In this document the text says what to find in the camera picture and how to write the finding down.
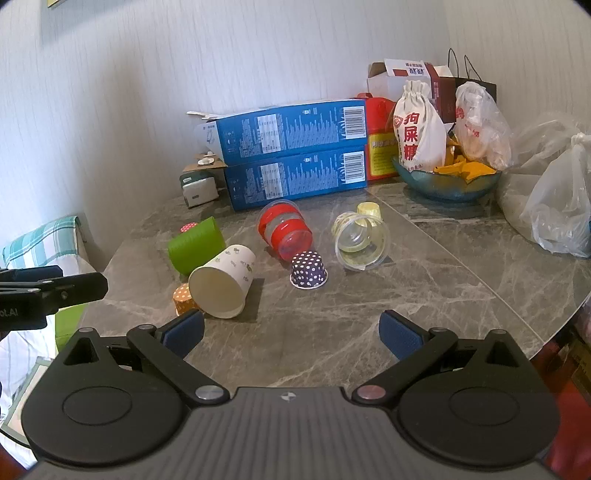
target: blue cardboard box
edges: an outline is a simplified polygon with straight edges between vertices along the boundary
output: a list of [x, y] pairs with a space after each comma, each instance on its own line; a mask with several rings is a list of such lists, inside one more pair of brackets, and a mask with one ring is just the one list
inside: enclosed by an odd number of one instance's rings
[[275, 157], [225, 169], [235, 210], [367, 186], [365, 146]]
[[225, 116], [198, 125], [197, 136], [229, 167], [365, 145], [365, 101], [331, 100]]

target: bag handle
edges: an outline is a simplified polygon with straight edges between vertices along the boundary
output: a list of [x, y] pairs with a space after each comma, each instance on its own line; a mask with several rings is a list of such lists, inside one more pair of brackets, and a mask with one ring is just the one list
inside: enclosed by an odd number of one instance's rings
[[[466, 68], [466, 76], [468, 77], [468, 79], [471, 80], [471, 78], [470, 78], [470, 72], [468, 71], [468, 64], [470, 64], [470, 68], [474, 71], [474, 73], [476, 73], [476, 75], [478, 75], [478, 72], [474, 68], [474, 65], [472, 65], [472, 62], [468, 58], [468, 55], [464, 55], [464, 67]], [[482, 78], [481, 78], [480, 75], [478, 75], [478, 80], [482, 81]]]
[[456, 75], [456, 77], [459, 77], [459, 76], [460, 76], [460, 66], [458, 65], [458, 62], [457, 62], [457, 57], [456, 57], [456, 52], [454, 52], [454, 51], [453, 51], [453, 48], [450, 48], [450, 49], [447, 51], [447, 67], [448, 67], [448, 68], [450, 69], [450, 71], [451, 71], [451, 68], [450, 68], [450, 66], [449, 66], [449, 63], [450, 63], [450, 61], [451, 61], [451, 59], [452, 59], [452, 53], [453, 53], [453, 57], [456, 59], [456, 72], [457, 72], [457, 75]]

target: blue glass bowl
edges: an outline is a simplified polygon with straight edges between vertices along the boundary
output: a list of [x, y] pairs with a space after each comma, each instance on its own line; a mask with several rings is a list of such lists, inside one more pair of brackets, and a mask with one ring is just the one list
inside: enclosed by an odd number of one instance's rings
[[427, 198], [444, 202], [472, 202], [492, 192], [501, 178], [501, 172], [498, 171], [493, 175], [483, 175], [466, 183], [462, 177], [421, 170], [408, 171], [396, 160], [394, 160], [394, 167], [408, 186]]

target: barcode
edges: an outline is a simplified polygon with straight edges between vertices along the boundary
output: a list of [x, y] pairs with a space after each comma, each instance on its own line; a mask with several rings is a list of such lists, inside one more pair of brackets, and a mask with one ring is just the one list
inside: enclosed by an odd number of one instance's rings
[[365, 181], [365, 156], [363, 152], [343, 154], [345, 164], [345, 183]]
[[345, 138], [365, 138], [365, 107], [345, 106]]

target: teal checkered cushion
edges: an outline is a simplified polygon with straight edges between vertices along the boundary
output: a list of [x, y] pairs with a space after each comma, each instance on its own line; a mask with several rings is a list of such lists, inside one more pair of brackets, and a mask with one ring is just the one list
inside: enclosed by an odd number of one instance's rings
[[71, 216], [25, 233], [4, 247], [4, 264], [7, 268], [44, 267], [57, 257], [77, 254], [77, 225], [80, 225], [78, 217]]

